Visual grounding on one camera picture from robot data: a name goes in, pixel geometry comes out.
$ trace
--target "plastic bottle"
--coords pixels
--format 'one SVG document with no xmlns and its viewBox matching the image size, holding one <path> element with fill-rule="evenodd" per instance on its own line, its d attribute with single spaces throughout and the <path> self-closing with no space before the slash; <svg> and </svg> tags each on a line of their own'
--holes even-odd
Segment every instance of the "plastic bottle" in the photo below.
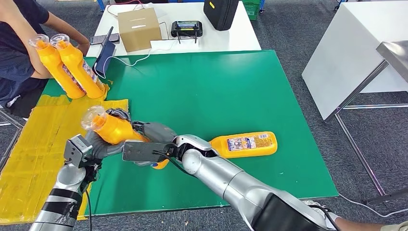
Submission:
<svg viewBox="0 0 408 231">
<path fill-rule="evenodd" d="M 48 36 L 38 34 L 30 39 L 28 43 L 36 48 L 42 64 L 44 64 L 69 98 L 78 99 L 85 95 L 85 92 L 74 76 L 63 64 L 57 49 L 51 46 Z"/>
<path fill-rule="evenodd" d="M 110 144 L 118 144 L 124 140 L 139 140 L 149 142 L 149 139 L 133 130 L 129 121 L 114 117 L 106 113 L 106 110 L 100 106 L 92 106 L 87 110 L 81 119 L 81 125 L 85 130 L 93 130 Z M 164 168 L 168 160 L 159 163 L 139 162 L 140 166 L 150 165 L 155 169 Z"/>
<path fill-rule="evenodd" d="M 105 93 L 105 86 L 82 57 L 82 52 L 72 46 L 65 34 L 52 36 L 51 45 L 57 48 L 61 60 L 85 90 L 88 97 L 96 99 Z"/>
<path fill-rule="evenodd" d="M 210 144 L 224 158 L 271 155 L 278 149 L 275 134 L 270 131 L 219 136 Z"/>
</svg>

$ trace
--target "dark blue shirt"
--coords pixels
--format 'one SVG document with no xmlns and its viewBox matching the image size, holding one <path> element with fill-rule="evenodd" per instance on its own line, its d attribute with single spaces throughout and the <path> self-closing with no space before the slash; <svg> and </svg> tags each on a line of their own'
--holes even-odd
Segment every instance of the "dark blue shirt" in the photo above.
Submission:
<svg viewBox="0 0 408 231">
<path fill-rule="evenodd" d="M 48 21 L 49 13 L 35 0 L 14 0 L 24 18 L 39 34 L 45 34 L 40 24 Z M 46 79 L 30 78 L 34 68 L 27 49 L 14 30 L 0 22 L 0 104 L 33 89 L 44 87 Z"/>
</svg>

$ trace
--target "black case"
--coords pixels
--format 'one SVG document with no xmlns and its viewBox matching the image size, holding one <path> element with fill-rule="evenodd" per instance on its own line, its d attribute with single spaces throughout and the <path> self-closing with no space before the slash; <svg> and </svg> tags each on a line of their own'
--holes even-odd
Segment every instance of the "black case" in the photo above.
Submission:
<svg viewBox="0 0 408 231">
<path fill-rule="evenodd" d="M 205 0 L 204 14 L 216 30 L 229 30 L 239 0 Z"/>
</svg>

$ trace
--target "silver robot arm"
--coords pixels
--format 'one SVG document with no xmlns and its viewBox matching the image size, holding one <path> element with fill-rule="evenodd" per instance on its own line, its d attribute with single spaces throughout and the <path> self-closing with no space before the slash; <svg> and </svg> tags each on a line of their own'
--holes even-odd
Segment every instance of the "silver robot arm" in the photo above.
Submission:
<svg viewBox="0 0 408 231">
<path fill-rule="evenodd" d="M 183 168 L 236 209 L 253 231 L 327 230 L 322 215 L 290 193 L 264 184 L 193 135 L 177 136 L 174 143 Z"/>
<path fill-rule="evenodd" d="M 65 146 L 65 164 L 30 231 L 71 231 L 77 220 L 83 193 L 96 180 L 101 160 L 89 161 L 92 145 L 81 135 Z"/>
</svg>

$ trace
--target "cardboard box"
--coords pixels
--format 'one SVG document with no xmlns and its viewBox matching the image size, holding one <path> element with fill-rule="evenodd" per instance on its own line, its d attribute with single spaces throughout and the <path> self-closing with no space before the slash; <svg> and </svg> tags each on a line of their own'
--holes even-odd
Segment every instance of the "cardboard box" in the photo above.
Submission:
<svg viewBox="0 0 408 231">
<path fill-rule="evenodd" d="M 153 8 L 118 13 L 119 34 L 126 52 L 151 48 L 150 41 L 162 40 Z"/>
</svg>

